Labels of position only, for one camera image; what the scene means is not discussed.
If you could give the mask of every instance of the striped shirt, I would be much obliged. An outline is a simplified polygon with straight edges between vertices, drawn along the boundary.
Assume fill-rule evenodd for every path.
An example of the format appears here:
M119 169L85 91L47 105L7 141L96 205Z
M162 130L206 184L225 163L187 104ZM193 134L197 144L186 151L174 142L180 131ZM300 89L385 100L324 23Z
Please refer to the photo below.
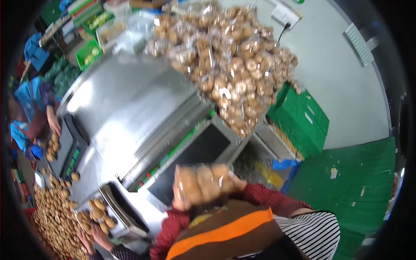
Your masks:
M292 218L276 215L274 218L281 230L311 260L332 259L340 238L334 213L320 210Z

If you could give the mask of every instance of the black machine panel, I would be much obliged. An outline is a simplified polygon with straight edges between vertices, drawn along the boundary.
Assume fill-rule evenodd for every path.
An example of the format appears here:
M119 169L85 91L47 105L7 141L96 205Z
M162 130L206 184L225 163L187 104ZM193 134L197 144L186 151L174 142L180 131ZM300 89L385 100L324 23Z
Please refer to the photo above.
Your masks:
M175 180L176 164L213 163L228 145L230 141L214 125L209 125L148 190L164 204L170 205L173 199L172 185Z

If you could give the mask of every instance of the metal tray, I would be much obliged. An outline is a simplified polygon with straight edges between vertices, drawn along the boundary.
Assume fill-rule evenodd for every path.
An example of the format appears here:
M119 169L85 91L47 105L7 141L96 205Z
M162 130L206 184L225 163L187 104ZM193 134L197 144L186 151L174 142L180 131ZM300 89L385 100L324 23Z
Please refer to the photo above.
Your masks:
M109 229L109 233L112 238L117 238L125 233L128 229L127 224L124 223L121 218L116 214L115 210L110 206L108 200L103 196L101 190L97 190L88 196L84 201L78 204L76 208L74 208L74 212L78 214L81 211L90 212L91 207L88 206L88 201L93 200L95 198L102 199L106 204L106 212L109 217L111 217L114 221L116 226L113 229Z

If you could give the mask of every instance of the red basket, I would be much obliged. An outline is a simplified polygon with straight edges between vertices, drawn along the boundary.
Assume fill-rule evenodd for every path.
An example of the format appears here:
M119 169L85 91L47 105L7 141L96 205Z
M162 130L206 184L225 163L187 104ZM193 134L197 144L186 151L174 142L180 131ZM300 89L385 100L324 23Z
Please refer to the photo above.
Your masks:
M35 208L28 208L28 209L24 209L23 213L25 214L27 220L31 221L32 220L32 214L37 211L37 207Z

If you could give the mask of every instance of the paper scrap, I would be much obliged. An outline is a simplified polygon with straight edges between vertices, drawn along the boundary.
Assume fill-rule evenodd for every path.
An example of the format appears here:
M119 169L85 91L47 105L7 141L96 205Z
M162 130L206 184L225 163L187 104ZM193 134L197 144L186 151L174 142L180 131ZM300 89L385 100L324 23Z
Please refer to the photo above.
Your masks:
M331 180L337 177L338 170L337 168L331 168Z

